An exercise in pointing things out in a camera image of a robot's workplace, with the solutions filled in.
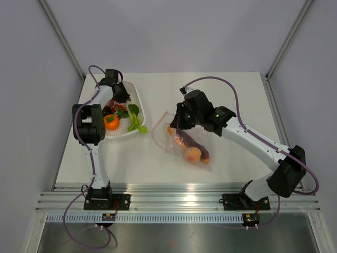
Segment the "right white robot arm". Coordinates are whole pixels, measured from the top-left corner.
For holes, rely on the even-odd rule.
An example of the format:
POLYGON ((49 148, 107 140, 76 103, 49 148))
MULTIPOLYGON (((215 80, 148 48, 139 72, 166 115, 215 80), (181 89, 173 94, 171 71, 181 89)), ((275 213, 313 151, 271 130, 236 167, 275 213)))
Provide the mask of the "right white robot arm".
POLYGON ((278 195, 288 198, 305 176, 305 151, 296 145, 289 148, 251 132, 230 109, 214 107, 200 90, 181 89, 183 102, 177 104, 170 124, 178 133, 201 126, 249 151, 271 170, 271 173, 247 182, 239 193, 224 201, 226 210, 253 210, 263 198, 278 195))

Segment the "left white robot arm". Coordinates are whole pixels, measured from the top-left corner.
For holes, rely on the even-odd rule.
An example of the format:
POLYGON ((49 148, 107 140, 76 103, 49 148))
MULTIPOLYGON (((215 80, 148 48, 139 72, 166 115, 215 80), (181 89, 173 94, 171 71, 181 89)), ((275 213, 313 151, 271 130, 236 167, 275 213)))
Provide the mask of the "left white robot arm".
POLYGON ((105 139, 106 127, 103 109, 113 97, 125 102, 129 94, 123 84, 123 75, 115 69, 104 71, 105 77, 96 83, 95 92, 82 104, 72 107, 74 138, 84 149, 90 182, 81 188, 84 197, 84 210, 122 210, 130 208, 131 195, 114 193, 107 176, 103 157, 102 141, 105 139))

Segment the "white perforated plastic basket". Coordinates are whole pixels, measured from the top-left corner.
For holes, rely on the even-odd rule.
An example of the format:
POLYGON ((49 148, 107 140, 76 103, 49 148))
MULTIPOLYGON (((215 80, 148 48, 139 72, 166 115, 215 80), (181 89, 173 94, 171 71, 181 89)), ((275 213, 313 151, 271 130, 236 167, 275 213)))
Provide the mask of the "white perforated plastic basket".
MULTIPOLYGON (((137 115, 137 118, 139 119, 138 122, 139 122, 139 125, 141 125, 142 128, 144 128, 146 117, 145 117, 144 110, 143 110, 143 104, 138 94, 138 90, 136 86, 130 81, 123 81, 123 84, 124 84, 124 87, 126 88, 126 91, 130 95, 130 99, 127 100, 126 103, 122 103, 122 105, 126 107, 127 109, 128 109, 129 104, 134 104, 138 107, 139 109, 139 112, 137 115)), ((140 133, 143 133, 143 132, 140 132, 138 128, 135 128, 131 131, 131 126, 133 125, 133 122, 134 122, 133 117, 131 118, 128 117, 126 119, 120 119, 119 127, 116 130, 106 129, 105 138, 117 141, 117 140, 128 139, 140 133)))

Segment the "clear pink-dotted zip bag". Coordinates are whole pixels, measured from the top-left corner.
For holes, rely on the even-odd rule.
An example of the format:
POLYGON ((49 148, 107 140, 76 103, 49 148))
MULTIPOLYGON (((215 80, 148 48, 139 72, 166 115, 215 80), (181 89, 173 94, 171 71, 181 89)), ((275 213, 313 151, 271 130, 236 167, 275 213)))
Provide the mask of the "clear pink-dotted zip bag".
POLYGON ((174 114, 165 111, 151 130, 154 143, 166 154, 186 164, 211 171, 212 145, 201 128, 177 130, 170 126, 174 114))

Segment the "purple sweet potato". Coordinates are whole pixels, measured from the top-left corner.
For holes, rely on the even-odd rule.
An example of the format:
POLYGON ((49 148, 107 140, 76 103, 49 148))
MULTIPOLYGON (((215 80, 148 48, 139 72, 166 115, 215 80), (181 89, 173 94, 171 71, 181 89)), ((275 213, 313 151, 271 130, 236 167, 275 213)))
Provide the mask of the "purple sweet potato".
POLYGON ((205 146, 197 143, 189 134, 183 130, 173 130, 169 125, 167 126, 167 131, 171 137, 173 137, 174 142, 185 150, 190 147, 197 147, 202 151, 200 162, 203 164, 208 164, 210 162, 210 154, 205 146))

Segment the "green celery stalk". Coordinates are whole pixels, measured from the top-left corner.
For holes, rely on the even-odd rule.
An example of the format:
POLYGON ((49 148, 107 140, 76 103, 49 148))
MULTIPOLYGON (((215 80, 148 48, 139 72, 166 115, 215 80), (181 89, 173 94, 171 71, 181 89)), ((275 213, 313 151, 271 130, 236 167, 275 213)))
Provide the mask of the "green celery stalk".
POLYGON ((138 130, 140 133, 149 133, 146 126, 143 125, 139 117, 139 107, 136 104, 129 104, 127 106, 131 125, 128 127, 128 132, 138 130))

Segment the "orange peach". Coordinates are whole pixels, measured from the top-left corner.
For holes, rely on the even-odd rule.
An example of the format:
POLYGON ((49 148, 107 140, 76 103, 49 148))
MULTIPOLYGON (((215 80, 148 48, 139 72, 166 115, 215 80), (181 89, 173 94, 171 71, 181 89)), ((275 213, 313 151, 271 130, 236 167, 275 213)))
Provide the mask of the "orange peach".
POLYGON ((200 162, 202 151, 197 147, 190 147, 185 150, 184 159, 185 161, 195 164, 200 162))

